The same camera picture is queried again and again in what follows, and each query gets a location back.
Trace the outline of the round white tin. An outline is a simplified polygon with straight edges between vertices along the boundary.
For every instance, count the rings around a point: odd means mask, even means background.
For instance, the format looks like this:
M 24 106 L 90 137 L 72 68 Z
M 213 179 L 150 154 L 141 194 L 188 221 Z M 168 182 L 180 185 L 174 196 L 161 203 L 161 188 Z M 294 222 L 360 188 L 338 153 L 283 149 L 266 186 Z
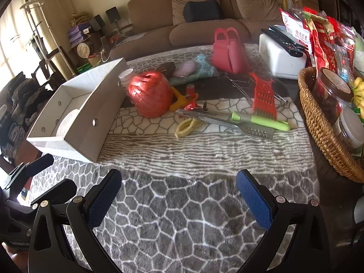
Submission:
M 93 50 L 93 44 L 88 41 L 82 42 L 76 47 L 77 54 L 81 58 L 88 58 L 93 54 Z

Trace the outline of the pink handbag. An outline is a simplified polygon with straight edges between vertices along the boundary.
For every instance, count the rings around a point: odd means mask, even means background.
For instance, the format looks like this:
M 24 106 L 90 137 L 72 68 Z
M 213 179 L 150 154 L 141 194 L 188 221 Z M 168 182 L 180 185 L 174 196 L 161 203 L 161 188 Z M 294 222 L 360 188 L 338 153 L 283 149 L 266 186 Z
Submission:
M 212 65 L 233 75 L 247 73 L 250 69 L 245 45 L 237 30 L 217 28 L 214 33 Z

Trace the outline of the white cardboard box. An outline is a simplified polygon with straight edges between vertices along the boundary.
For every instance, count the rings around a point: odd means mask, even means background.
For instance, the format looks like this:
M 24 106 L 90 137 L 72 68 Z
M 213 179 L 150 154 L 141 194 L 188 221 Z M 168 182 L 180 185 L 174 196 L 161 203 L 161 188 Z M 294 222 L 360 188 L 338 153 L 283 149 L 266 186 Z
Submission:
M 62 84 L 34 122 L 27 141 L 55 156 L 97 162 L 126 92 L 119 75 L 123 58 L 105 63 Z

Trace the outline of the pink round pad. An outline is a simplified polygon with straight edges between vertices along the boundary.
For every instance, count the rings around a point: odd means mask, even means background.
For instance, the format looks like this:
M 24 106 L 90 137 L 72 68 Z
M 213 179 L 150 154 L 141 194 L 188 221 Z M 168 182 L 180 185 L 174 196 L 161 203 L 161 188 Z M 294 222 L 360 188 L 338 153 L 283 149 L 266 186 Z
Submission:
M 174 77 L 190 76 L 196 71 L 197 63 L 195 61 L 187 61 L 179 65 L 173 72 Z

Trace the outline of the dark blue cushion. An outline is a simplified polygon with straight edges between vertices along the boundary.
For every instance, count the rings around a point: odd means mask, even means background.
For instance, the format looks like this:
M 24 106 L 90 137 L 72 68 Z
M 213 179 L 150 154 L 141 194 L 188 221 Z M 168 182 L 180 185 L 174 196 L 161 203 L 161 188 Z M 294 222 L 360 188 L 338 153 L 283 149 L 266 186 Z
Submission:
M 216 0 L 189 1 L 183 9 L 183 17 L 187 23 L 208 20 L 221 20 L 222 10 Z

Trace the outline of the red string ball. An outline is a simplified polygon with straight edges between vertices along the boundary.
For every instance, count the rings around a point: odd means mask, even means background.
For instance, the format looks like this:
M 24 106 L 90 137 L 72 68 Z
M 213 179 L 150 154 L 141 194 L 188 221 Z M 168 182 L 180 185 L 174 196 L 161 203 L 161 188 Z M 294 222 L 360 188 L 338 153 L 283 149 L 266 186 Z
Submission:
M 159 71 L 134 76 L 128 94 L 138 113 L 147 118 L 157 118 L 169 111 L 173 99 L 170 83 Z

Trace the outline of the bananas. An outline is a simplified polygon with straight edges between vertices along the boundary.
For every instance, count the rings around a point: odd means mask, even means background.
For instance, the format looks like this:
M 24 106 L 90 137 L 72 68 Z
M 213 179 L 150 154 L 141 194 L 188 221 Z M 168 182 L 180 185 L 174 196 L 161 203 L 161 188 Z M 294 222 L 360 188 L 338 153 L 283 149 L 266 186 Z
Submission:
M 359 111 L 360 113 L 360 117 L 361 119 L 363 119 L 363 115 L 364 115 L 364 106 L 363 106 L 363 94 L 364 94 L 364 82 L 363 79 L 361 77 L 357 77 L 354 82 L 353 82 L 353 86 L 352 86 L 352 90 L 354 93 L 354 105 L 356 107 L 356 109 Z

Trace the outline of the silver metal grater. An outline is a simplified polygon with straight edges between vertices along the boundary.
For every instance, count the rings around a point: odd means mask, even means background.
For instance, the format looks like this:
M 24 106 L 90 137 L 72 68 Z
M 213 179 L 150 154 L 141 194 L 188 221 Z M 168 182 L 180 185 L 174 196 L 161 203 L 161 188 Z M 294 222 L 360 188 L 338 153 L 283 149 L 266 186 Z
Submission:
M 224 120 L 221 118 L 217 118 L 215 116 L 211 116 L 209 114 L 200 113 L 197 111 L 187 111 L 187 110 L 182 110 L 182 109 L 176 110 L 175 113 L 177 115 L 189 117 L 189 118 L 199 120 L 199 121 L 202 121 L 205 123 L 223 126 L 225 128 L 231 129 L 235 132 L 240 132 L 241 134 L 259 137 L 261 139 L 272 140 L 273 135 L 275 133 L 274 129 L 260 126 L 260 125 L 251 123 L 249 121 L 237 122 L 237 121 Z

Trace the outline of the red plastic grater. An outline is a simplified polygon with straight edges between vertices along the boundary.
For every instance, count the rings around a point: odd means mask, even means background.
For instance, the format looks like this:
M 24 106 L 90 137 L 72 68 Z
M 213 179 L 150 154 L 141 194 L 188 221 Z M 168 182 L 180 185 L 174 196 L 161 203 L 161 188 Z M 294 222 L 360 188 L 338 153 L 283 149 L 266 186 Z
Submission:
M 275 94 L 271 87 L 272 79 L 263 79 L 250 72 L 249 76 L 255 82 L 253 111 L 263 117 L 276 120 Z

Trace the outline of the wicker basket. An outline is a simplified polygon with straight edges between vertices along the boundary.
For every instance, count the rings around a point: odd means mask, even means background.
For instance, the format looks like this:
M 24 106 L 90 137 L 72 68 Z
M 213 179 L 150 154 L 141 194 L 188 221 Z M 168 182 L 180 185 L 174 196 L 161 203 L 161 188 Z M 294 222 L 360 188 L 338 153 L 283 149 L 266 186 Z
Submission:
M 341 176 L 362 183 L 361 163 L 363 160 L 355 160 L 344 143 L 335 135 L 333 127 L 312 94 L 315 82 L 316 69 L 314 67 L 303 68 L 299 71 L 299 96 L 308 130 L 329 164 Z

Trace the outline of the yellow lid nut jar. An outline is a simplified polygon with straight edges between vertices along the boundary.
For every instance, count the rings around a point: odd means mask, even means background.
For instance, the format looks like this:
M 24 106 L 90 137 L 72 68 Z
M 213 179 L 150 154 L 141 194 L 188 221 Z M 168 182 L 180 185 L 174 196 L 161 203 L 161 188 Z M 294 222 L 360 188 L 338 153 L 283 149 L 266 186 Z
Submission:
M 119 84 L 124 89 L 127 96 L 129 96 L 128 86 L 130 85 L 132 79 L 135 76 L 136 76 L 136 73 L 134 72 L 134 70 L 132 68 L 128 68 L 119 74 Z

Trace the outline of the brown sofa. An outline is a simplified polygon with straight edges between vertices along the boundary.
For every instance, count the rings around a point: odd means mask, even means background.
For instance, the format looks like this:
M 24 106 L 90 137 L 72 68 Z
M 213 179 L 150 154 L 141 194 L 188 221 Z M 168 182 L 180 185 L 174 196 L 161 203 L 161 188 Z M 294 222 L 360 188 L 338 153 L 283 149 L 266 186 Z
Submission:
M 277 0 L 131 0 L 128 11 L 141 37 L 118 43 L 111 59 L 212 45 L 218 28 L 232 27 L 241 42 L 257 43 L 262 29 L 283 24 Z

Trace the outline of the patterned fleece blanket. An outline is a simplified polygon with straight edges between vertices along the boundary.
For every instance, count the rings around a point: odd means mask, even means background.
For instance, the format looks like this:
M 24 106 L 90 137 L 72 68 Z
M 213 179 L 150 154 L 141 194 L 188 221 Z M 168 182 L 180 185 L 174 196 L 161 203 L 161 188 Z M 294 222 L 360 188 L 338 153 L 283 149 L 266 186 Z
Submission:
M 123 272 L 236 272 L 261 240 L 261 228 L 236 188 L 247 169 L 273 195 L 294 203 L 318 198 L 308 133 L 291 99 L 278 104 L 290 125 L 270 140 L 202 124 L 180 139 L 182 117 L 149 119 L 119 109 L 96 163 L 56 157 L 31 183 L 30 200 L 62 179 L 79 195 L 110 169 L 122 175 L 117 197 L 94 233 Z

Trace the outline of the white tissue box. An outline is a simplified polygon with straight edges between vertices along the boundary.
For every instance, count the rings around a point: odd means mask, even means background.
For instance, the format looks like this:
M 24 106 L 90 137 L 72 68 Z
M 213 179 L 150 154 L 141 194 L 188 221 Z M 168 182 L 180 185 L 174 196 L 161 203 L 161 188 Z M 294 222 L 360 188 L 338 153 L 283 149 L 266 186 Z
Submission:
M 307 56 L 289 55 L 277 42 L 266 34 L 259 36 L 258 51 L 263 61 L 268 65 L 271 74 L 276 78 L 297 80 L 299 71 L 306 66 Z

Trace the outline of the white coat stand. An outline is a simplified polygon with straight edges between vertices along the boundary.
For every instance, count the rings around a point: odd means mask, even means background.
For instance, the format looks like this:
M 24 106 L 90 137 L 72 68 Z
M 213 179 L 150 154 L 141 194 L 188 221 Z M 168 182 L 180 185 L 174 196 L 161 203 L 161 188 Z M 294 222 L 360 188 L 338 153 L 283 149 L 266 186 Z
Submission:
M 76 70 L 73 67 L 72 62 L 69 59 L 69 56 L 63 51 L 61 45 L 57 42 L 56 37 L 46 19 L 43 10 L 43 1 L 35 1 L 35 0 L 27 0 L 20 9 L 24 10 L 27 21 L 29 23 L 30 29 L 33 33 L 33 38 L 35 43 L 41 52 L 41 59 L 45 60 L 46 67 L 50 67 L 52 71 L 57 71 L 58 68 L 53 63 L 53 58 L 60 54 L 65 65 L 69 69 L 72 76 L 76 76 Z M 52 52 L 48 52 L 46 46 L 44 45 L 44 41 L 42 40 L 42 36 L 38 31 L 38 27 L 44 23 L 45 29 L 47 31 L 42 31 L 43 35 L 49 35 L 51 37 L 49 42 L 53 42 L 53 45 L 56 47 Z

